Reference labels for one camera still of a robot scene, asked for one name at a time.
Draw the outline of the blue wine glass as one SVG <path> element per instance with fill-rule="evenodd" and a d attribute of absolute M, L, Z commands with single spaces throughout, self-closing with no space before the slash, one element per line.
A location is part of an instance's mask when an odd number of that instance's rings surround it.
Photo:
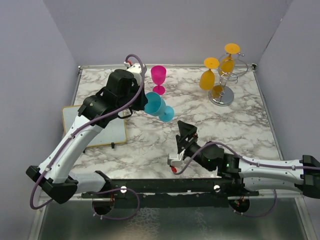
<path fill-rule="evenodd" d="M 146 114 L 158 117 L 162 122 L 170 122 L 174 118 L 174 109 L 167 105 L 159 94 L 148 92 L 145 96 L 147 98 L 147 104 L 144 107 Z"/>

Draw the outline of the pink wine glass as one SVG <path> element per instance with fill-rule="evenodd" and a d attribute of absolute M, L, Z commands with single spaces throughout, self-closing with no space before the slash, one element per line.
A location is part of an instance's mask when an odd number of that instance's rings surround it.
<path fill-rule="evenodd" d="M 166 91 L 165 87 L 163 86 L 167 76 L 166 68 L 162 65 L 153 66 L 150 70 L 150 74 L 151 79 L 155 84 L 155 87 L 152 91 L 159 95 L 163 95 Z"/>

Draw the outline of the yellow wine glass front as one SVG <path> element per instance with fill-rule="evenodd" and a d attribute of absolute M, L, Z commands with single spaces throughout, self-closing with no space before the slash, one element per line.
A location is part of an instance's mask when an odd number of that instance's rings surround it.
<path fill-rule="evenodd" d="M 199 87 L 202 90 L 209 91 L 215 84 L 215 74 L 212 70 L 217 69 L 220 62 L 215 57 L 208 57 L 204 60 L 203 64 L 207 70 L 200 77 Z"/>

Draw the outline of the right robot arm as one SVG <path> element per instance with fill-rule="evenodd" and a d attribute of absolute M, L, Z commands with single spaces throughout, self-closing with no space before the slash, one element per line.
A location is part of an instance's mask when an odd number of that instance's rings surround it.
<path fill-rule="evenodd" d="M 209 141 L 199 146 L 197 127 L 181 120 L 176 135 L 179 158 L 189 157 L 229 182 L 233 195 L 259 190 L 289 190 L 305 197 L 320 197 L 320 162 L 311 155 L 295 160 L 265 160 L 241 156 L 227 145 Z"/>

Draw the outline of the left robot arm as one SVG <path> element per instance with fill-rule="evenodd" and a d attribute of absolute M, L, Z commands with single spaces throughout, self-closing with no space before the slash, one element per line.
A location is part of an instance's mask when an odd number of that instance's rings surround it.
<path fill-rule="evenodd" d="M 110 193 L 110 179 L 103 172 L 74 174 L 71 170 L 88 144 L 111 121 L 121 118 L 119 112 L 145 110 L 145 73 L 145 69 L 132 66 L 114 70 L 106 85 L 83 101 L 71 128 L 53 152 L 40 165 L 28 167 L 27 176 L 52 201 L 64 204 L 78 193 L 94 192 L 101 198 Z"/>

